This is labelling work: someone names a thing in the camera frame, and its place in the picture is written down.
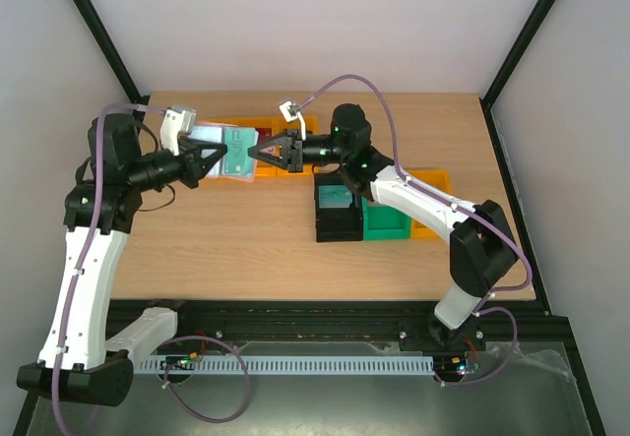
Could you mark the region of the pink card holder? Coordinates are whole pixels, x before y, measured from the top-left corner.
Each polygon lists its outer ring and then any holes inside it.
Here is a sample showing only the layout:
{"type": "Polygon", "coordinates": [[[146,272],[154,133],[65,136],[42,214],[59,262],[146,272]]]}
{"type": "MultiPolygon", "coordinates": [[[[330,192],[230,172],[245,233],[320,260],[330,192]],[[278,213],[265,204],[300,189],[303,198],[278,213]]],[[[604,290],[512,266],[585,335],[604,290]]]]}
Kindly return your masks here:
{"type": "Polygon", "coordinates": [[[206,177],[252,181],[256,160],[248,154],[258,143],[259,133],[250,127],[227,124],[196,125],[190,139],[206,143],[222,143],[227,147],[225,155],[210,169],[206,177]]]}

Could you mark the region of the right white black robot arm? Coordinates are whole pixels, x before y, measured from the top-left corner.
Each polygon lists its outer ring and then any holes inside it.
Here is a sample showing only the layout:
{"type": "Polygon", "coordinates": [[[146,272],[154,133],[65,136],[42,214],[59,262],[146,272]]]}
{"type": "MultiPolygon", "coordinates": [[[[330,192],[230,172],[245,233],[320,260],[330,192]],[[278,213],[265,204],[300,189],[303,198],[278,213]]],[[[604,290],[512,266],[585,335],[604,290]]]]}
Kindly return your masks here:
{"type": "Polygon", "coordinates": [[[408,174],[372,145],[371,132],[362,108],[345,103],[333,111],[329,133],[285,130],[248,154],[289,173],[307,164],[334,164],[352,194],[393,208],[443,239],[453,283],[435,305],[428,330],[436,346],[451,348],[463,338],[465,322],[517,262],[514,236],[497,203],[468,202],[408,174]]]}

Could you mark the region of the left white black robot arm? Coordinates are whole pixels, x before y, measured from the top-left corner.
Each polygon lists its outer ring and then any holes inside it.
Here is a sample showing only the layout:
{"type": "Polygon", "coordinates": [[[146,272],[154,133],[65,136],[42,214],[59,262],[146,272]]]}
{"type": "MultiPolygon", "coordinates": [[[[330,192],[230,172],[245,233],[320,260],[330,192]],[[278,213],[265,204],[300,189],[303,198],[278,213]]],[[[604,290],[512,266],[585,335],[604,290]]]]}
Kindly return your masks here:
{"type": "Polygon", "coordinates": [[[175,311],[150,307],[108,338],[114,277],[143,193],[175,182],[198,187],[227,147],[221,137],[195,140],[163,128],[145,154],[143,127],[130,114],[112,113],[88,131],[91,155],[65,199],[66,262],[54,318],[36,362],[19,369],[23,390],[52,401],[118,406],[135,366],[177,331],[175,311]]]}

